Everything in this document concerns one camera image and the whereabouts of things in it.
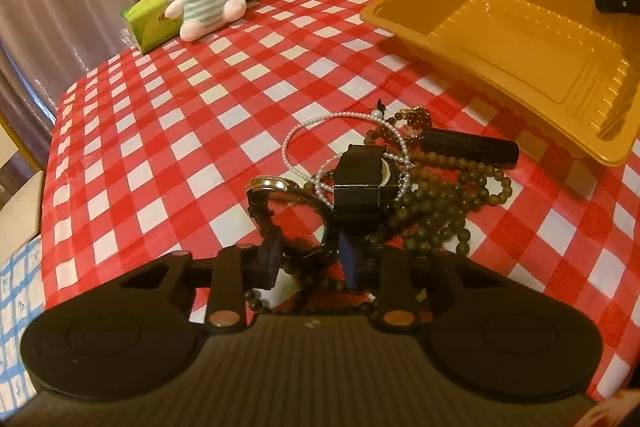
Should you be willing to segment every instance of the pearl necklace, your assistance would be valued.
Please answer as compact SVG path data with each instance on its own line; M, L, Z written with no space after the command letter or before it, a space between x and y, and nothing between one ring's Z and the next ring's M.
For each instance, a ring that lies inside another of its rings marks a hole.
M322 176L324 175L324 170L326 166L329 165L329 163L331 163L332 161L340 158L340 156L342 156L342 153L337 154L332 158L328 159L326 162L324 162L318 169L318 172L316 172L315 176L307 176L304 172L299 171L289 162L289 159L287 158L287 147L289 146L289 142L291 141L295 133L297 133L299 130L301 130L304 127L307 127L316 123L321 123L323 121L331 120L332 118L360 118L361 120L372 121L374 123L377 123L378 125L383 125L396 136L396 139L400 144L400 148L402 149L403 156L391 154L390 152L384 152L382 155L385 158L389 158L390 160L396 161L400 164L404 164L405 172L401 173L401 185L398 190L398 194L396 195L396 201L399 201L402 198L402 196L404 196L405 192L409 188L409 185L411 184L411 177L407 175L406 171L408 171L413 166L413 164L411 163L411 159L409 158L409 149L406 145L404 137L402 137L402 135L400 134L400 131L398 131L398 129L396 129L394 125L391 125L387 121L383 120L382 111L378 109L373 110L371 114L366 114L363 112L353 112L353 111L332 112L329 114L324 114L322 116L316 116L311 120L307 120L307 121L303 121L302 123L299 123L297 126L295 126L293 129L289 131L289 134L287 134L287 137L284 139L284 142L282 143L282 147L280 147L280 156L282 157L282 161L284 165L287 167L287 169L289 169L292 172L295 172L295 174L300 176L303 180L313 183L316 187L316 195L318 196L318 198L324 204L329 206L329 208L334 207L333 203L329 201L327 197L322 193L323 190L325 190L326 192L333 193L334 188L331 185L322 183L321 179L322 179Z

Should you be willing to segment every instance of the yellow basket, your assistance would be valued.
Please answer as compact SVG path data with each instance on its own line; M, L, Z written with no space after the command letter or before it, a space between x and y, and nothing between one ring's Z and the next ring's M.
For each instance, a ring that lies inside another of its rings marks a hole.
M640 128L640 16L602 14L593 2L375 0L361 18L437 70L519 114L526 108L554 139L617 166Z

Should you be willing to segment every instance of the striped shirt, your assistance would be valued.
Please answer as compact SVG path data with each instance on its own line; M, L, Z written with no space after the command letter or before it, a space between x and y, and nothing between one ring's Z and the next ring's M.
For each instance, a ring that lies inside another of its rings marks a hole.
M184 0L184 20L196 19L206 27L222 26L222 10L228 0Z

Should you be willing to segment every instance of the plush toy arm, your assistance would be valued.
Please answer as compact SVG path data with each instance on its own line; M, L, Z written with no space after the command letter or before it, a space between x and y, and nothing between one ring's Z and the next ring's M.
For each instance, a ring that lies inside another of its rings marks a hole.
M184 12L184 0L175 0L164 10L164 16L168 19L177 19Z

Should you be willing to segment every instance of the green tissue pack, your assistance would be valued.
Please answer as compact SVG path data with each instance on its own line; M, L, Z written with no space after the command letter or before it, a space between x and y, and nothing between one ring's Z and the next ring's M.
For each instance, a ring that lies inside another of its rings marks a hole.
M156 49L180 32L182 17L167 19L164 16L167 6L169 1L165 0L141 0L122 12L131 38L141 53Z

